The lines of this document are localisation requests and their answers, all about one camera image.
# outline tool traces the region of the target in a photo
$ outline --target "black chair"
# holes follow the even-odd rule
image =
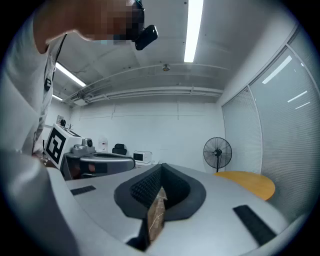
[[[112,149],[112,153],[125,156],[127,154],[127,150],[125,149],[124,144],[115,144],[114,148]]]

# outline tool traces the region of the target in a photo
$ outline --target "fan grille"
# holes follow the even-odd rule
[[[220,156],[215,155],[216,150],[222,151]],[[214,137],[209,139],[204,145],[203,157],[208,165],[210,165],[213,168],[220,169],[229,164],[232,157],[232,149],[230,144],[225,139],[220,137]]]

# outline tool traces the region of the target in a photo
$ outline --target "white ceiling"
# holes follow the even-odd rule
[[[83,91],[93,96],[168,86],[223,90],[260,38],[273,10],[257,0],[204,0],[194,62],[186,64],[188,3],[185,2],[188,0],[143,1],[145,26],[155,25],[159,38],[142,51],[137,51],[132,42],[105,45],[71,33],[64,41],[58,62],[87,85],[94,83]],[[163,71],[163,64],[169,64],[171,70]],[[68,102],[68,97],[80,89],[56,71],[55,95]]]

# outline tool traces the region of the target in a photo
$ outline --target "round tabletop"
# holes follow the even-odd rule
[[[248,171],[221,171],[214,175],[238,183],[263,200],[270,199],[276,191],[271,179]]]

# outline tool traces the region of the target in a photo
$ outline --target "microwave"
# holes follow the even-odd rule
[[[134,151],[133,159],[148,164],[152,161],[152,153],[148,151]]]

